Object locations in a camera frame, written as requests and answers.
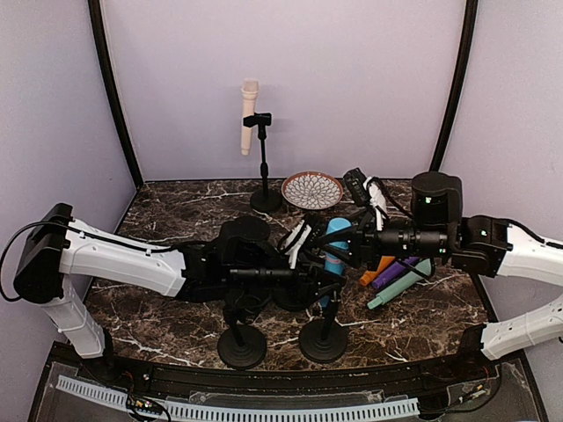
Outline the black stand of beige microphone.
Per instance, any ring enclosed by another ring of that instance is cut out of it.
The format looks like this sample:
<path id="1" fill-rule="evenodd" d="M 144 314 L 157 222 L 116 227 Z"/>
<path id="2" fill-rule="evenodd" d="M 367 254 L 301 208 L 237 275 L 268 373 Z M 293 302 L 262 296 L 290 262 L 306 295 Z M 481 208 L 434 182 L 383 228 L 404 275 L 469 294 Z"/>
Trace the black stand of beige microphone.
<path id="1" fill-rule="evenodd" d="M 266 154 L 266 139 L 267 139 L 267 127 L 272 123 L 271 113 L 254 113 L 253 116 L 246 117 L 243 120 L 246 126 L 253 128 L 258 127 L 258 139 L 260 140 L 260 176 L 261 176 L 261 188 L 252 194 L 250 199 L 250 204 L 252 209 L 268 213 L 273 212 L 280 208 L 282 204 L 282 195 L 268 187 L 268 176 L 269 168 L 267 164 L 267 154 Z"/>

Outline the blue microphone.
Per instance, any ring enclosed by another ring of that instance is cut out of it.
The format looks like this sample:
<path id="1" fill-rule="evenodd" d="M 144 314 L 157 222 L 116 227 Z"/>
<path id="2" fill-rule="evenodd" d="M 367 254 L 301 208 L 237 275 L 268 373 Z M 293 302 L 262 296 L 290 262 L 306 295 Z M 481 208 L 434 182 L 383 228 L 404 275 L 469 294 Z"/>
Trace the blue microphone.
<path id="1" fill-rule="evenodd" d="M 347 229 L 351 227 L 351 222 L 342 217 L 333 218 L 331 221 L 328 222 L 326 234 L 332 234 L 333 232 L 340 231 L 343 229 Z M 341 251 L 348 251 L 349 246 L 347 241 L 336 241 L 330 243 L 335 249 Z M 327 253 L 325 256 L 325 267 L 324 269 L 328 272 L 335 273 L 337 275 L 342 275 L 344 272 L 345 264 L 341 261 L 340 258 L 337 258 L 331 253 Z M 322 310 L 325 310 L 329 303 L 329 296 L 325 295 L 319 300 L 319 304 Z"/>

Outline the black stand of purple microphone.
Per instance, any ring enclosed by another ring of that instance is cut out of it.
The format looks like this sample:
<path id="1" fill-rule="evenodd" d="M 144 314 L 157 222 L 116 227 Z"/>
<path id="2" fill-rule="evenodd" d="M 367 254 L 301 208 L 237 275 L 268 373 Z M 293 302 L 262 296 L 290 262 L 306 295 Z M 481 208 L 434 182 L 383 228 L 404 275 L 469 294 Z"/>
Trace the black stand of purple microphone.
<path id="1" fill-rule="evenodd" d="M 252 369 L 265 359 L 267 339 L 259 329 L 239 324 L 238 314 L 237 309 L 223 309 L 223 318 L 228 329 L 218 339 L 217 352 L 227 367 L 236 370 Z"/>

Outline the mint green microphone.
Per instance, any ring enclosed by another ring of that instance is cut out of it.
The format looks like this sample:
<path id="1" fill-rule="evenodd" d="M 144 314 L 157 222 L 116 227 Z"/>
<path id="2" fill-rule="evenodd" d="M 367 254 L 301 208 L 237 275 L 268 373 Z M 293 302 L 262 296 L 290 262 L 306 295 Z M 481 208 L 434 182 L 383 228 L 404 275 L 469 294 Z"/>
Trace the mint green microphone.
<path id="1" fill-rule="evenodd" d="M 425 278 L 429 278 L 434 274 L 435 265 L 432 259 L 424 259 L 414 268 L 417 270 L 417 272 L 408 271 L 406 275 L 391 283 L 380 293 L 377 293 L 376 297 L 367 304 L 368 308 L 375 309 L 381 305 L 384 305 L 390 300 L 394 299 L 396 296 L 403 293 L 408 288 L 412 287 L 415 283 Z"/>

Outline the purple microphone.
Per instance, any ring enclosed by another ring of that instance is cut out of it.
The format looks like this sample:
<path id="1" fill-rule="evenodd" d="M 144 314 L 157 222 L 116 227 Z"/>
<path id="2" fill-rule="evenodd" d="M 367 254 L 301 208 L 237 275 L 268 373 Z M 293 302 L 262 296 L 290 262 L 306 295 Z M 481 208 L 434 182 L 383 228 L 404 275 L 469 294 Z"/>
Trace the purple microphone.
<path id="1" fill-rule="evenodd" d="M 372 281 L 371 286 L 376 290 L 386 287 L 395 279 L 400 278 L 405 272 L 408 271 L 407 267 L 404 266 L 404 263 L 407 263 L 411 266 L 416 266 L 419 261 L 420 258 L 417 257 L 395 260 L 385 270 L 377 275 L 377 277 Z"/>

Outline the orange microphone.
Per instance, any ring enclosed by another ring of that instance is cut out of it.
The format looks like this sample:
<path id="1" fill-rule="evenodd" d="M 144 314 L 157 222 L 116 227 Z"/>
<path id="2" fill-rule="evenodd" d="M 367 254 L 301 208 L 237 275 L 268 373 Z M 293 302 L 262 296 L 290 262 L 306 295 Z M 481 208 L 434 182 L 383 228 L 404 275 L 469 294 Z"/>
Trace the orange microphone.
<path id="1" fill-rule="evenodd" d="M 394 261 L 395 258 L 392 256 L 381 257 L 377 269 L 365 271 L 363 276 L 359 279 L 360 284 L 364 287 L 368 286 L 370 283 L 372 283 L 375 280 L 375 278 L 379 274 L 381 274 Z"/>

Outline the black stand of mint microphone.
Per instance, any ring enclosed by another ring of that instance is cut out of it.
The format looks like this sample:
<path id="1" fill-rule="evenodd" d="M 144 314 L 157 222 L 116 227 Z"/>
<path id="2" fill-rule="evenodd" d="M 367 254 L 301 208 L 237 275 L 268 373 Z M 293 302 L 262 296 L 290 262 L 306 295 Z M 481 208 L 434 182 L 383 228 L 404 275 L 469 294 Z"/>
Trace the black stand of mint microphone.
<path id="1" fill-rule="evenodd" d="M 286 290 L 276 290 L 273 293 L 275 305 L 288 312 L 298 312 L 308 308 L 307 302 L 297 299 Z"/>

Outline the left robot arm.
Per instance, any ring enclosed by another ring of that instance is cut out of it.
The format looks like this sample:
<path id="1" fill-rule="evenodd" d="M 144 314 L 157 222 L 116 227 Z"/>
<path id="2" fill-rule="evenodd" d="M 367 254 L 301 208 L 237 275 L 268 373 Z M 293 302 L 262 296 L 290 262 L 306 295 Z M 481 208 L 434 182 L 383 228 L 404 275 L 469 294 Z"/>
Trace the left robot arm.
<path id="1" fill-rule="evenodd" d="M 304 309 L 337 295 L 345 284 L 309 251 L 310 219 L 280 246 L 270 243 L 264 220 L 243 215 L 223 223 L 212 240 L 166 247 L 95 229 L 76 219 L 70 205 L 59 203 L 22 233 L 26 242 L 13 280 L 16 299 L 40 305 L 105 383 L 118 382 L 124 365 L 111 354 L 110 334 L 77 298 L 72 275 L 142 287 L 181 302 L 224 302 L 229 328 L 221 341 L 227 364 L 236 353 L 264 356 L 265 337 L 249 319 L 270 301 L 291 311 Z"/>

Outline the beige microphone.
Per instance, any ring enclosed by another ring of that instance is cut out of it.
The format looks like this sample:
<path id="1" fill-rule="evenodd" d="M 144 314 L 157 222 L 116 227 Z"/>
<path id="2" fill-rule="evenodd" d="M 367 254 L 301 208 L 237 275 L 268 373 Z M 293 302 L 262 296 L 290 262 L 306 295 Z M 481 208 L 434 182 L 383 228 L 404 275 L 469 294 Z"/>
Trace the beige microphone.
<path id="1" fill-rule="evenodd" d="M 246 78 L 241 86 L 242 93 L 242 120 L 253 116 L 255 113 L 256 101 L 260 92 L 260 83 L 256 79 Z M 241 123 L 241 154 L 248 156 L 252 145 L 252 129 Z"/>

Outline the black stand of blue microphone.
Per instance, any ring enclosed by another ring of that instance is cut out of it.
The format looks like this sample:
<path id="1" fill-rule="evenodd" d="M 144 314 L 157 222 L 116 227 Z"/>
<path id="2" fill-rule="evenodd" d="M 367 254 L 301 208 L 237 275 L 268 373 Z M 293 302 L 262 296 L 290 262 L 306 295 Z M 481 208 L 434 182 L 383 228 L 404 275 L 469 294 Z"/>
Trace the black stand of blue microphone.
<path id="1" fill-rule="evenodd" d="M 340 291 L 334 291 L 323 316 L 310 321 L 299 332 L 298 344 L 303 356 L 319 364 L 338 360 L 347 349 L 347 328 L 335 322 L 340 305 Z"/>

